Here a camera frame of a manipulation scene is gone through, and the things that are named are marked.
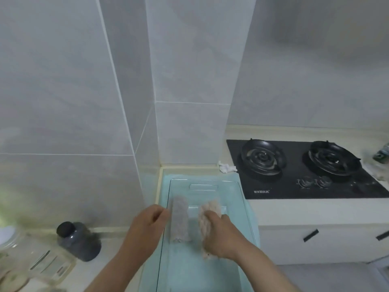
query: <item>black bottle cap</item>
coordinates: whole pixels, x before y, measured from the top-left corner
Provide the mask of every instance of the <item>black bottle cap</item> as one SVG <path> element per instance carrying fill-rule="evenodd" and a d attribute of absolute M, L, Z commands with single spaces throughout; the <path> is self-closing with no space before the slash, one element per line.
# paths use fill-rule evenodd
<path fill-rule="evenodd" d="M 75 226 L 70 221 L 65 221 L 57 227 L 57 235 L 61 238 L 70 236 L 75 231 Z"/>

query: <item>person's left hand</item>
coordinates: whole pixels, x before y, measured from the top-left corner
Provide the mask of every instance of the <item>person's left hand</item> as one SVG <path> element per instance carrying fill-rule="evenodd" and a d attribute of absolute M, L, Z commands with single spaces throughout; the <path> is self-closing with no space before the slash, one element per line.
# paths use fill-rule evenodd
<path fill-rule="evenodd" d="M 135 256 L 132 260 L 142 265 L 157 248 L 169 217 L 169 210 L 159 205 L 144 209 L 132 221 L 119 254 Z"/>

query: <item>white jar lid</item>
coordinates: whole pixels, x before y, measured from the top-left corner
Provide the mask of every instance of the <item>white jar lid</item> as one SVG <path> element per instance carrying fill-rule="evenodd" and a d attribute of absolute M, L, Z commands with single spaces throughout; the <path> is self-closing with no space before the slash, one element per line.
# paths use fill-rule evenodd
<path fill-rule="evenodd" d="M 0 245 L 7 243 L 9 240 L 11 240 L 15 232 L 16 228 L 11 225 L 7 227 L 0 227 Z"/>

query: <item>stove knob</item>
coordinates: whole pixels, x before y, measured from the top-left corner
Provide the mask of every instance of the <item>stove knob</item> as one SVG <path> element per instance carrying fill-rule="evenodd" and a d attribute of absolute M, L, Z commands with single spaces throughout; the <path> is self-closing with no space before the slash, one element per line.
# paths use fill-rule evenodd
<path fill-rule="evenodd" d="M 304 176 L 303 178 L 301 178 L 300 180 L 300 185 L 307 188 L 308 186 L 311 186 L 312 184 L 314 184 L 314 180 L 312 177 L 310 176 Z"/>
<path fill-rule="evenodd" d="M 327 188 L 332 184 L 332 180 L 327 176 L 322 176 L 317 180 L 317 184 L 321 188 Z"/>

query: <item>hand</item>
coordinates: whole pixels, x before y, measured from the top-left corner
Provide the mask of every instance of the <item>hand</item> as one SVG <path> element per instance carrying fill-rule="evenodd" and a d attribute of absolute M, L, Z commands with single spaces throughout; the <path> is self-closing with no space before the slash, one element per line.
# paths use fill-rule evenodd
<path fill-rule="evenodd" d="M 211 222 L 212 228 L 208 237 L 204 240 L 204 249 L 219 258 L 227 258 L 236 261 L 240 250 L 251 243 L 231 222 L 228 215 L 221 218 L 213 211 L 205 211 L 204 215 Z"/>
<path fill-rule="evenodd" d="M 119 254 L 130 255 L 142 265 L 157 248 L 169 217 L 168 209 L 159 205 L 144 209 L 132 221 Z"/>

